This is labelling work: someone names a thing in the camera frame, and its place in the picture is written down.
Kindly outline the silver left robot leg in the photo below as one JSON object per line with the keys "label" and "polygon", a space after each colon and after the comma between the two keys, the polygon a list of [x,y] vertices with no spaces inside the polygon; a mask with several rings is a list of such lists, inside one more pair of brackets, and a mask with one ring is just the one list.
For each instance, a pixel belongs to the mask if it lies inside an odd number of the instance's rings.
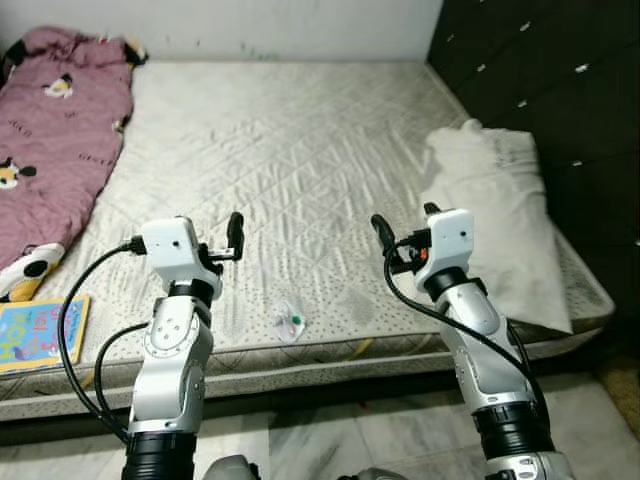
{"label": "silver left robot leg", "polygon": [[202,480],[262,480],[259,466],[243,454],[221,457],[207,467]]}

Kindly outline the silver robot leg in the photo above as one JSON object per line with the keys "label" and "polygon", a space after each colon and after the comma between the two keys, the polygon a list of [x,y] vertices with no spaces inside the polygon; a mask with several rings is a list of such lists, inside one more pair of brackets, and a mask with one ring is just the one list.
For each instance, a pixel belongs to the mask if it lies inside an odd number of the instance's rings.
{"label": "silver robot leg", "polygon": [[243,454],[221,457],[207,467],[202,480],[262,480],[259,466]]}
{"label": "silver robot leg", "polygon": [[384,468],[370,467],[357,474],[339,476],[337,480],[408,480],[406,476]]}

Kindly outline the pink cartoon print blanket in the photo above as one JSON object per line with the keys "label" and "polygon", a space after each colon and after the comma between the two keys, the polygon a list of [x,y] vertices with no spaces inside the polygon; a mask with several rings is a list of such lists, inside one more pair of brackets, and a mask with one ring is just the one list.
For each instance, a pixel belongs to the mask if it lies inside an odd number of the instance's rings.
{"label": "pink cartoon print blanket", "polygon": [[32,300],[86,228],[147,59],[128,38],[54,26],[0,56],[0,303]]}

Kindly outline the black tufted headboard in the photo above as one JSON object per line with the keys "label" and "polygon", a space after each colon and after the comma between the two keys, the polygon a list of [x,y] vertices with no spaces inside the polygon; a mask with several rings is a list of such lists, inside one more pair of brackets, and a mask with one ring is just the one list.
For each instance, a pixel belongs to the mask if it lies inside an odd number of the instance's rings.
{"label": "black tufted headboard", "polygon": [[550,219],[631,317],[639,0],[444,0],[428,63],[489,128],[532,134]]}

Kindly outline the colourful children's book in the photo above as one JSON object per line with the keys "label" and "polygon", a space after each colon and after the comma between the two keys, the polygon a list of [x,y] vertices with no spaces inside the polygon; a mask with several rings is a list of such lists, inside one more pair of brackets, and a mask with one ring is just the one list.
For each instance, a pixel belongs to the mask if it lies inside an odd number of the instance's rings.
{"label": "colourful children's book", "polygon": [[[0,303],[0,376],[60,366],[55,320],[63,301]],[[65,343],[72,364],[81,358],[84,319],[90,306],[91,298],[81,294],[70,303],[65,317]]]}

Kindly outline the white pillow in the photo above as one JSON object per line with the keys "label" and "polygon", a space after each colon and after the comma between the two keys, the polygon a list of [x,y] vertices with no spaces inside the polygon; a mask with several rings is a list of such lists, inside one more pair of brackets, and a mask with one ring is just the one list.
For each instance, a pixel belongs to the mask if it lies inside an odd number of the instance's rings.
{"label": "white pillow", "polygon": [[570,333],[556,228],[532,134],[470,119],[428,134],[422,201],[466,209],[475,219],[472,276],[483,279],[500,314]]}

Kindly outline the grey quilted mattress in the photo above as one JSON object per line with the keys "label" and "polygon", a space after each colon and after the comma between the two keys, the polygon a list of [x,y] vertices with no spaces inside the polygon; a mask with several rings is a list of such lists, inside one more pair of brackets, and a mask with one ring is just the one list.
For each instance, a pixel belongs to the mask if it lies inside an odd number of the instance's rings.
{"label": "grey quilted mattress", "polygon": [[[440,78],[413,63],[152,61],[134,70],[123,150],[90,221],[35,292],[58,300],[97,256],[147,221],[183,216],[197,241],[244,253],[212,302],[205,397],[452,370],[442,325],[385,283],[371,215],[398,234],[424,225],[428,134],[470,120]],[[504,314],[534,358],[602,329],[611,298],[556,229],[570,333]],[[276,302],[302,312],[276,338]]]}

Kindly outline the silver right robot leg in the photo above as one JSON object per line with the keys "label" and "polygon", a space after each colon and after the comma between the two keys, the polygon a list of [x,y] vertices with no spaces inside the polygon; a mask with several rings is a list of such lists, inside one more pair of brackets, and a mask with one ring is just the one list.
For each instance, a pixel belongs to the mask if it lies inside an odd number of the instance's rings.
{"label": "silver right robot leg", "polygon": [[370,467],[357,474],[339,476],[337,480],[408,480],[406,476],[384,468]]}

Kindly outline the brown floor mat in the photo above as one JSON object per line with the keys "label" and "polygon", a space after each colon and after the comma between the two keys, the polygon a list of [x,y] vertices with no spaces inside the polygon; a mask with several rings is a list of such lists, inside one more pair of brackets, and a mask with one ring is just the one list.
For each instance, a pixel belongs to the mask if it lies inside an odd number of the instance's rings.
{"label": "brown floor mat", "polygon": [[596,367],[595,375],[617,408],[622,420],[636,440],[640,439],[640,379],[639,361],[625,356],[605,357]]}

